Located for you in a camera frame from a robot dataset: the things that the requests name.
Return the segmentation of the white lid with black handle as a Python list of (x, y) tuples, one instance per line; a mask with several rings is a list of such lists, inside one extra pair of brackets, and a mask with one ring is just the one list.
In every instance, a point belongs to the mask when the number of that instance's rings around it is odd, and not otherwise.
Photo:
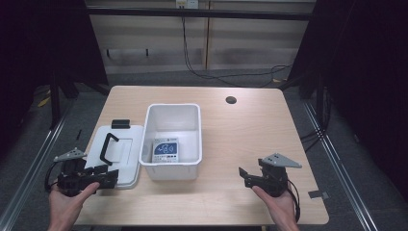
[(86, 167), (108, 166), (117, 170), (117, 189), (131, 189), (138, 181), (139, 155), (143, 127), (131, 125), (129, 119), (114, 119), (100, 126), (91, 143)]

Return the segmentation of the white plastic storage bin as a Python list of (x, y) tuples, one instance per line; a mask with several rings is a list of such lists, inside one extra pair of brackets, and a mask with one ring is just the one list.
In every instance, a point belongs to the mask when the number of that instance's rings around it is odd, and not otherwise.
[[(177, 138), (177, 163), (153, 163), (153, 141)], [(154, 181), (193, 180), (202, 161), (201, 111), (197, 104), (152, 104), (147, 109), (139, 162)]]

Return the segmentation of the black horizontal frame bar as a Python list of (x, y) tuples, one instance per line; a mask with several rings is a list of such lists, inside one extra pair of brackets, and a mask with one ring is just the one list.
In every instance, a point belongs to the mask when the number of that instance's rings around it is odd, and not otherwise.
[(174, 17), (206, 17), (206, 18), (238, 18), (238, 19), (270, 19), (309, 21), (314, 18), (312, 13), (275, 13), (222, 10), (180, 10), (180, 9), (142, 9), (142, 8), (108, 8), (88, 7), (89, 14), (97, 15), (135, 15), (135, 16), (174, 16)]

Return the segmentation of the person's left hand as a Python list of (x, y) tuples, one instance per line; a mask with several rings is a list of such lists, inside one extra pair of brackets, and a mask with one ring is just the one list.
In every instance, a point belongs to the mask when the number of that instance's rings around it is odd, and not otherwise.
[(54, 185), (49, 194), (50, 221), (47, 231), (70, 231), (80, 215), (85, 201), (99, 188), (99, 183), (89, 184), (79, 194), (69, 197)]

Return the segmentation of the metal floor rail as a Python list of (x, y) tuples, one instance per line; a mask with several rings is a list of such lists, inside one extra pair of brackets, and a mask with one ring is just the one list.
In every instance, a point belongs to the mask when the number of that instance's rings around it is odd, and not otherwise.
[(22, 178), (19, 182), (16, 182), (18, 188), (0, 216), (0, 231), (11, 231), (13, 229), (33, 186), (37, 182), (40, 171), (44, 168), (52, 148), (64, 128), (66, 117), (70, 111), (71, 106), (68, 106), (62, 115), (58, 115), (57, 119), (52, 121), (41, 147), (36, 152), (35, 158), (31, 160), (28, 167), (19, 170)]
[(318, 123), (317, 113), (310, 102), (304, 103), (305, 111), (318, 135), (318, 141), (321, 143), (328, 159), (334, 168), (339, 181), (344, 189), (344, 192), (350, 201), (351, 207), (354, 213), (359, 219), (362, 227), (365, 231), (379, 231), (377, 225), (374, 222), (370, 211), (362, 199), (361, 195), (357, 191), (353, 181), (351, 180), (345, 166), (340, 158), (338, 151), (334, 144), (330, 140), (329, 136), (323, 131)]

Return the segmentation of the black curtain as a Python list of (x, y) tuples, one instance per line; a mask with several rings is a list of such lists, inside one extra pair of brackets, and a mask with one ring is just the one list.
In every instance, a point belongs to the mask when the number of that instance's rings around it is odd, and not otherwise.
[(324, 83), (408, 202), (408, 0), (316, 0), (289, 80)]
[(18, 137), (37, 87), (106, 85), (86, 0), (0, 0), (0, 157)]

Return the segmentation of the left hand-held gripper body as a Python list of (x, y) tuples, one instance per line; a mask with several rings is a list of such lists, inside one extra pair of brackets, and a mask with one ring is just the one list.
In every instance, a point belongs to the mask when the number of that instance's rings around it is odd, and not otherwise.
[(78, 195), (94, 182), (93, 167), (86, 167), (86, 153), (74, 148), (54, 158), (54, 163), (61, 163), (61, 173), (57, 177), (57, 186), (66, 196)]

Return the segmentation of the black stand post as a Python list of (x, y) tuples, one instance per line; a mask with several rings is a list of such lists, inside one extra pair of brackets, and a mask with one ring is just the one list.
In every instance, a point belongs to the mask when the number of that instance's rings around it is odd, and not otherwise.
[(60, 88), (58, 75), (53, 72), (50, 77), (50, 99), (52, 109), (51, 129), (54, 129), (61, 119)]

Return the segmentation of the person's right hand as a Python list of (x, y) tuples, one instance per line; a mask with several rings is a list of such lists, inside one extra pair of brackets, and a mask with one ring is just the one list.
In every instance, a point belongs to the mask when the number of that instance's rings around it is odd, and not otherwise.
[(272, 197), (258, 186), (253, 186), (252, 191), (266, 204), (278, 231), (300, 231), (295, 220), (293, 198), (288, 192)]

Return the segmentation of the white wall socket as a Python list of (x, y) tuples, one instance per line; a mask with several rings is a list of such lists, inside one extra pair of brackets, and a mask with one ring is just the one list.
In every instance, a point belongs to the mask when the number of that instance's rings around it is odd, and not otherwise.
[(191, 9), (191, 10), (199, 9), (198, 0), (175, 0), (175, 5), (177, 9)]

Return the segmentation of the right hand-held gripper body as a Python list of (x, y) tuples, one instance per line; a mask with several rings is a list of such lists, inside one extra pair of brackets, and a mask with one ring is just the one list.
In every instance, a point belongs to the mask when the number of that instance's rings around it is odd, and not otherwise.
[(302, 168), (302, 165), (288, 157), (274, 153), (258, 160), (266, 182), (264, 191), (272, 197), (279, 197), (288, 189), (287, 167)]

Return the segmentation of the blue and white packet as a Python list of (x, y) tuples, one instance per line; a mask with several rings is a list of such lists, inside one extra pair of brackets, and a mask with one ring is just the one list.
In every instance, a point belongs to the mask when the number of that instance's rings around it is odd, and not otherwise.
[(179, 143), (177, 138), (158, 138), (153, 141), (153, 163), (177, 163)]

